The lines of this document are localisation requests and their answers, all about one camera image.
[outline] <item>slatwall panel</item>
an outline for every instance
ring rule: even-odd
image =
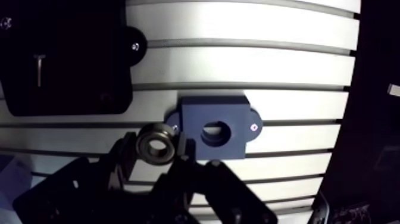
[[[358,21],[297,8],[179,2],[129,6],[126,13],[128,25],[140,28],[150,41],[216,38],[357,47]]]
[[[340,130],[357,48],[360,0],[127,1],[149,39],[131,68],[133,102],[118,115],[13,117],[0,88],[0,152],[36,185],[75,158],[107,153],[126,132],[162,122],[181,97],[245,95],[264,127],[244,160],[225,161],[279,223],[307,223]],[[148,191],[168,166],[138,161],[125,188]],[[201,195],[190,212],[213,215]],[[0,224],[17,224],[0,211]],[[201,223],[220,223],[202,220]]]
[[[268,48],[158,48],[131,68],[133,83],[350,85],[354,57]]]

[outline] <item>round hole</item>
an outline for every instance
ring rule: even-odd
[[[224,122],[207,123],[202,130],[201,139],[211,147],[221,147],[225,145],[231,136],[231,131],[228,125]]]
[[[149,144],[155,150],[163,150],[163,149],[166,148],[166,145],[163,142],[161,142],[160,140],[156,140],[156,139],[155,140],[151,140],[149,142]]]
[[[155,157],[163,157],[168,153],[167,145],[158,139],[152,139],[148,142],[148,151]]]

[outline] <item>horizontal groove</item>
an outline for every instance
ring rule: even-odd
[[[336,120],[265,120],[263,126],[304,126],[304,125],[335,125]],[[134,129],[142,128],[154,122],[106,122],[106,123],[0,123],[0,128],[38,128],[38,129]]]
[[[60,156],[60,157],[74,157],[74,158],[75,157],[100,158],[101,155],[104,155],[104,153],[77,153],[77,152],[65,152],[65,151],[30,150],[24,148],[0,148],[0,153],[19,153],[19,154],[48,155],[48,156]]]
[[[247,47],[247,48],[274,48],[288,49],[297,51],[311,51],[327,54],[337,54],[349,56],[351,50],[335,48],[332,46],[313,45],[308,43],[292,43],[283,41],[257,41],[243,39],[168,39],[149,41],[148,48],[176,48],[176,47],[199,47],[199,46],[229,46],[229,47]]]
[[[303,175],[303,176],[290,176],[284,178],[272,178],[272,179],[257,179],[257,180],[248,180],[243,181],[245,184],[257,184],[257,183],[276,183],[276,182],[286,182],[286,181],[300,181],[304,179],[313,179],[313,178],[321,178],[324,174],[316,174],[316,175]],[[136,186],[153,186],[155,181],[128,181],[127,185],[136,185]]]
[[[312,199],[312,198],[315,198],[315,195],[302,196],[302,197],[296,197],[296,198],[285,198],[285,199],[278,199],[278,200],[263,201],[263,203],[266,203],[266,204],[282,203],[282,202],[298,201],[298,200],[305,200],[305,199]],[[191,208],[209,208],[210,206],[208,204],[194,204],[194,205],[191,205],[190,207]]]
[[[38,173],[38,172],[30,172],[32,176],[40,176],[41,178],[47,178],[51,176],[49,173]]]
[[[245,158],[266,158],[266,157],[285,157],[293,155],[312,155],[330,153],[332,149],[319,149],[319,150],[302,150],[302,151],[287,151],[275,153],[246,153]],[[79,153],[79,152],[66,152],[66,151],[48,151],[48,150],[34,150],[24,148],[0,148],[0,153],[19,153],[19,154],[32,154],[32,155],[48,155],[60,157],[88,157],[100,158],[105,153]]]
[[[128,0],[127,6],[134,5],[149,5],[149,4],[162,4],[162,3],[179,3],[179,2],[235,2],[235,3],[252,3],[262,5],[277,5],[290,8],[299,8],[301,10],[310,10],[320,13],[328,13],[338,15],[341,17],[354,18],[354,13],[339,8],[334,8],[315,3],[293,1],[293,0]]]
[[[302,213],[302,212],[311,211],[311,210],[312,210],[311,206],[306,206],[306,207],[300,207],[300,208],[278,210],[278,211],[274,211],[274,213],[275,213],[275,215],[280,216],[280,215],[285,215],[285,214]],[[198,221],[220,220],[215,214],[198,214],[198,215],[195,215],[195,217]]]
[[[39,128],[39,129],[124,129],[142,128],[154,122],[89,122],[89,123],[0,123],[0,128]]]
[[[196,83],[141,83],[132,84],[133,98],[135,91],[173,91],[173,90],[203,90],[203,89],[261,89],[261,90],[291,90],[291,91],[328,91],[345,92],[344,86],[313,85],[292,83],[238,83],[238,82],[196,82]]]
[[[302,151],[286,151],[286,152],[275,152],[275,153],[246,153],[245,158],[265,158],[265,157],[284,157],[293,155],[313,155],[330,153],[332,149],[324,148],[319,150],[302,150]]]
[[[338,125],[342,119],[332,120],[265,120],[262,125],[266,126],[303,126],[303,125]]]

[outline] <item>black mounted box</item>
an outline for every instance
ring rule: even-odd
[[[146,48],[121,0],[1,1],[0,81],[15,116],[123,113]]]

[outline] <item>mounting hole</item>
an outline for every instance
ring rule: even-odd
[[[231,137],[231,131],[224,122],[207,123],[202,130],[201,139],[211,147],[221,147],[225,145]]]
[[[79,188],[78,181],[72,181],[72,183],[74,183],[74,187],[75,187],[76,189],[78,189],[78,188]]]

